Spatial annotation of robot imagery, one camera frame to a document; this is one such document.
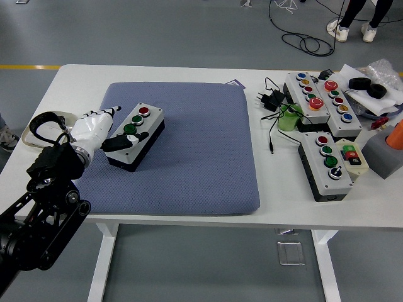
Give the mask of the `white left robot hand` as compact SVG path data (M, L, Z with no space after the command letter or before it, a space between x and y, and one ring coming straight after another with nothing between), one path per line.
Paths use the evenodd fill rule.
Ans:
M113 117L120 106L114 106L99 111L89 111L75 122L71 130L74 139L72 146L79 151L93 155L101 149L105 152L115 152L131 148L148 138L148 132L133 135L121 134L113 138L107 138L108 132L113 126Z

